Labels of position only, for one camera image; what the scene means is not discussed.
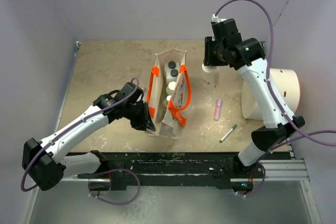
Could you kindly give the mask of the large white lid jar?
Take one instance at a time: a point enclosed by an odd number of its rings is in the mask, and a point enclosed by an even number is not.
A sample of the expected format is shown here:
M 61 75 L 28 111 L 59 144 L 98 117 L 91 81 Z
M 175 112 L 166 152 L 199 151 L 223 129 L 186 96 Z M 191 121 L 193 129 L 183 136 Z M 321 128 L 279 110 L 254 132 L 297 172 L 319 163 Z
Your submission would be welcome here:
M 219 84 L 219 67 L 202 64 L 203 82 L 209 88 L 215 89 Z

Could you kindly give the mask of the white round lid jar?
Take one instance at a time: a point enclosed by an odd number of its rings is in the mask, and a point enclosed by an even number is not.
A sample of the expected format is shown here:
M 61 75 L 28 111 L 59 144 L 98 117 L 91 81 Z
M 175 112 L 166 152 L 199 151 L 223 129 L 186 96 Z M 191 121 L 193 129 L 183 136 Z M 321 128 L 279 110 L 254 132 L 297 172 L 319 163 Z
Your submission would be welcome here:
M 174 93 L 175 88 L 176 88 L 176 82 L 175 81 L 169 82 L 166 87 L 167 94 L 172 95 Z

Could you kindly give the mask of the canvas tote bag orange handles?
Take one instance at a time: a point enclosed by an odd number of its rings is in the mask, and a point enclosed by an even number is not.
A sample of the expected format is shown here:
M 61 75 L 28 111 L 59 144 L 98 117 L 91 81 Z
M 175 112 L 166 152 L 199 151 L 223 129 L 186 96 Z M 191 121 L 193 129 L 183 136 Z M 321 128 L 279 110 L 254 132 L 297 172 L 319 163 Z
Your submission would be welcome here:
M 177 140 L 180 128 L 186 124 L 182 111 L 188 108 L 192 98 L 186 54 L 175 48 L 156 54 L 146 99 L 156 128 L 150 131 L 152 136 Z

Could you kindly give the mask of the white bottle black cap front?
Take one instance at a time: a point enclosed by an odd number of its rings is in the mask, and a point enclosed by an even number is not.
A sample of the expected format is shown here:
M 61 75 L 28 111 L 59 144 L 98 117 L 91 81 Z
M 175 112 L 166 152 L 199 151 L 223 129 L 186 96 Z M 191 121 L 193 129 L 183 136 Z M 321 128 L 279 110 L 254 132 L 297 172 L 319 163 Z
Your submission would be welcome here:
M 166 83 L 176 82 L 177 77 L 179 75 L 179 71 L 177 69 L 170 69 L 166 72 Z

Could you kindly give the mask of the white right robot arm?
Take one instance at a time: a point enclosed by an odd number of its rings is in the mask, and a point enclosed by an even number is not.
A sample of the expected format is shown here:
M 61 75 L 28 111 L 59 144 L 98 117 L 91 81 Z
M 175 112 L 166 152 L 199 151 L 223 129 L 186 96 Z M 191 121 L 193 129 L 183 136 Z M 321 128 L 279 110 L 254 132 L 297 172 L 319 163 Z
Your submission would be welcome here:
M 219 84 L 219 68 L 229 66 L 243 77 L 261 111 L 264 125 L 251 133 L 251 143 L 238 154 L 234 173 L 246 177 L 271 147 L 289 138 L 304 126 L 302 116 L 295 116 L 281 96 L 267 66 L 260 42 L 255 38 L 242 40 L 234 19 L 211 18 L 213 36 L 205 37 L 202 64 L 203 81 L 215 88 Z

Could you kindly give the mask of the white bottle black cap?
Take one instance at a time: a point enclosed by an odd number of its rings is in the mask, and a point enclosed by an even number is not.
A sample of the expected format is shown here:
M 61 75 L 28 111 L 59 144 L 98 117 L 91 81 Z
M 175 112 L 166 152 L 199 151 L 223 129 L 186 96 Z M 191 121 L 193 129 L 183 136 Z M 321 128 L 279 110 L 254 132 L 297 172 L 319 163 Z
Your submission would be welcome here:
M 166 72 L 166 83 L 176 82 L 177 77 L 179 75 L 179 71 L 177 69 L 170 69 Z
M 180 70 L 180 63 L 176 61 L 168 61 L 164 64 L 164 71 L 171 71 L 173 69 L 176 69 L 177 71 Z

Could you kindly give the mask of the small white cap bottle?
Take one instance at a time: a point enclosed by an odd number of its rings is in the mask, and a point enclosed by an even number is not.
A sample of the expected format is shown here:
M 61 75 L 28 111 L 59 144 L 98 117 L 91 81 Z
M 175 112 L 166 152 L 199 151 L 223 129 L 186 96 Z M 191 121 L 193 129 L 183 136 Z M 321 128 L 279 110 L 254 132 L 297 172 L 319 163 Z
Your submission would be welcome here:
M 171 95 L 168 95 L 165 99 L 165 105 L 167 106 L 169 101 L 171 100 L 172 96 Z

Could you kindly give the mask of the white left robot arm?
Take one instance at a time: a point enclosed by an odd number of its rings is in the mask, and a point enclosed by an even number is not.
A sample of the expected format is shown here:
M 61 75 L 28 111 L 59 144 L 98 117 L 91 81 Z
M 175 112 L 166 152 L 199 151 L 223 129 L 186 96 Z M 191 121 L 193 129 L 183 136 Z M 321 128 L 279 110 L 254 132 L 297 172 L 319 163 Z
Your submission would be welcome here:
M 92 174 L 104 177 L 110 170 L 110 162 L 99 151 L 70 156 L 69 152 L 97 130 L 121 118 L 128 119 L 133 129 L 155 131 L 144 92 L 132 81 L 120 90 L 98 96 L 83 114 L 64 128 L 40 141 L 30 138 L 24 144 L 22 167 L 24 175 L 21 190 L 39 187 L 49 190 L 62 178 L 73 175 Z M 25 187 L 26 177 L 35 186 Z

